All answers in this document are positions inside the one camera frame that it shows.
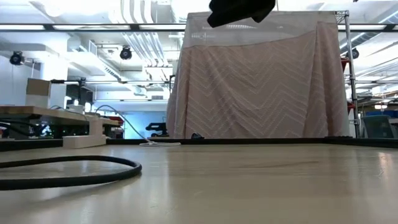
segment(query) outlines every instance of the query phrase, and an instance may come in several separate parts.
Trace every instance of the small black device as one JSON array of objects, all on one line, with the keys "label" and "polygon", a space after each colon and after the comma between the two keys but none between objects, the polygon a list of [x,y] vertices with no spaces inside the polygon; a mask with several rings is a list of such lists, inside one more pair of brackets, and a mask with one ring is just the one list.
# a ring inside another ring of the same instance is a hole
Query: small black device
[{"label": "small black device", "polygon": [[122,51],[120,52],[120,58],[123,60],[129,60],[132,57],[132,53],[129,46],[123,46]]},{"label": "small black device", "polygon": [[14,51],[14,53],[10,57],[10,63],[11,65],[23,65],[25,64],[25,57],[22,56],[21,51]]},{"label": "small black device", "polygon": [[275,7],[275,0],[211,0],[213,13],[207,19],[211,27],[218,27],[241,19],[261,22]]},{"label": "small black device", "polygon": [[150,123],[148,127],[145,128],[147,131],[161,131],[162,134],[153,133],[151,137],[168,137],[166,123]]}]

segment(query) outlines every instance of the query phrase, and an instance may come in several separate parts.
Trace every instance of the black object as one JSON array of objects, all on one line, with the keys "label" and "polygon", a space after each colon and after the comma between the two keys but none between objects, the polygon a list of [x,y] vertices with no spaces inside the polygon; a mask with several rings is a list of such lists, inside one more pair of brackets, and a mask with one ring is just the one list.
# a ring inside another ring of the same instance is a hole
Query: black object
[{"label": "black object", "polygon": [[211,0],[209,8],[213,11],[207,22],[218,27],[241,19],[252,18],[261,22],[275,7],[275,0]]},{"label": "black object", "polygon": [[129,60],[132,57],[132,53],[129,46],[124,46],[120,52],[120,58],[123,60]]},{"label": "black object", "polygon": [[359,51],[356,49],[353,49],[353,59],[359,58]]},{"label": "black object", "polygon": [[[11,126],[10,124],[22,124],[25,126],[29,126],[32,128],[33,133],[26,133],[23,130],[20,130],[16,127]],[[8,120],[8,119],[0,119],[0,127],[4,127],[7,128],[9,130],[13,130],[16,133],[19,133],[21,135],[24,136],[40,136],[42,134],[42,131],[47,127],[47,125],[36,125],[36,124],[30,124],[30,123],[26,123],[26,122],[22,122],[22,121],[14,121],[14,120]]]},{"label": "black object", "polygon": [[141,173],[142,166],[138,162],[129,161],[109,156],[65,156],[46,159],[32,159],[26,161],[2,162],[0,169],[10,167],[31,166],[37,164],[48,164],[53,162],[70,161],[105,161],[115,162],[132,167],[127,171],[115,174],[91,175],[85,177],[57,177],[57,178],[39,178],[39,179],[8,179],[0,180],[0,190],[25,190],[25,189],[43,189],[51,187],[73,187],[93,184],[105,184],[118,180],[129,179]]},{"label": "black object", "polygon": [[161,131],[162,134],[155,134],[155,135],[151,135],[152,137],[157,137],[157,136],[169,136],[169,134],[167,134],[167,128],[166,128],[166,123],[150,123],[145,130],[147,131]]},{"label": "black object", "polygon": [[194,139],[194,140],[201,140],[201,139],[204,139],[204,138],[205,137],[201,136],[198,133],[193,133],[192,136],[191,136],[191,139]]},{"label": "black object", "polygon": [[10,63],[11,65],[17,66],[25,64],[25,57],[22,56],[22,52],[14,51],[14,53],[10,57]]}]

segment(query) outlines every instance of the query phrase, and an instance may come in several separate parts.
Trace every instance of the black cable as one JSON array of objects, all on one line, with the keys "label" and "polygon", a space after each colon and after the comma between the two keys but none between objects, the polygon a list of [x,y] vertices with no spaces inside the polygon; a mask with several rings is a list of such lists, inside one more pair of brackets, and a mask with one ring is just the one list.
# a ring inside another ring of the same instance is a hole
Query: black cable
[{"label": "black cable", "polygon": [[115,162],[132,167],[127,171],[115,174],[89,175],[83,177],[56,177],[56,178],[40,178],[40,179],[9,179],[0,180],[0,190],[25,190],[25,189],[43,189],[51,187],[73,187],[82,185],[105,184],[118,180],[129,179],[141,173],[142,166],[138,162],[129,161],[110,156],[65,156],[46,159],[32,159],[26,161],[2,162],[0,169],[31,166],[37,164],[48,164],[54,162],[70,162],[70,161],[104,161]]},{"label": "black cable", "polygon": [[13,131],[15,131],[16,133],[21,134],[21,135],[24,135],[24,136],[28,136],[28,137],[35,136],[35,133],[34,133],[34,134],[26,133],[26,132],[24,132],[24,131],[21,131],[20,129],[17,129],[17,128],[15,128],[15,127],[12,127],[12,126],[9,125],[9,124],[0,123],[0,127],[4,127],[4,128],[7,128],[7,129],[10,129],[10,130],[13,130]]},{"label": "black cable", "polygon": [[[20,129],[17,129],[15,127],[10,126],[9,124],[23,124],[26,126],[30,126],[32,127],[32,129],[34,130],[34,134],[31,133],[26,133]],[[32,137],[32,136],[40,136],[42,134],[42,131],[47,127],[47,125],[36,125],[36,124],[31,124],[31,123],[27,123],[27,122],[23,122],[23,121],[14,121],[14,120],[8,120],[8,119],[0,119],[0,127],[4,127],[4,128],[9,128],[19,134],[28,136],[28,137]]]}]

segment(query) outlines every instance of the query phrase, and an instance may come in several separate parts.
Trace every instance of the wooden board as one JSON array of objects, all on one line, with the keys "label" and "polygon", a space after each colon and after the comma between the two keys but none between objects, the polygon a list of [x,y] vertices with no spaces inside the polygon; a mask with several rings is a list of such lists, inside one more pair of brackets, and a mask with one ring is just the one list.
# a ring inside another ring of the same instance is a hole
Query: wooden board
[{"label": "wooden board", "polygon": [[[0,161],[66,155],[138,161],[108,185],[0,192],[0,223],[398,223],[398,151],[337,145],[103,146],[3,152]],[[66,162],[0,178],[105,174],[124,166]]]},{"label": "wooden board", "polygon": [[[80,125],[86,124],[83,115],[70,113],[64,110],[51,110],[36,106],[0,106],[0,118],[39,118],[48,124]],[[119,126],[117,121],[102,118],[103,124]]]}]

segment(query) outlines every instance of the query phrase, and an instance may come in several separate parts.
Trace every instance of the coiled black cable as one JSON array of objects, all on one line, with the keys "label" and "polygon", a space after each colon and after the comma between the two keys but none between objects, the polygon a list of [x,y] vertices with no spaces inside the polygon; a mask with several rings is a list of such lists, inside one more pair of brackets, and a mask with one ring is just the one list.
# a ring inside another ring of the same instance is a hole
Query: coiled black cable
[{"label": "coiled black cable", "polygon": [[0,180],[0,190],[26,190],[26,189],[43,189],[51,187],[73,187],[82,185],[105,184],[118,180],[125,180],[137,176],[141,173],[142,166],[138,162],[127,159],[120,159],[110,156],[65,156],[46,159],[31,159],[26,161],[13,161],[0,163],[0,169],[31,166],[37,164],[48,164],[54,162],[71,162],[71,161],[103,161],[115,162],[132,167],[132,169],[118,172],[115,174],[89,175],[84,177],[56,177],[41,179],[9,179]]}]

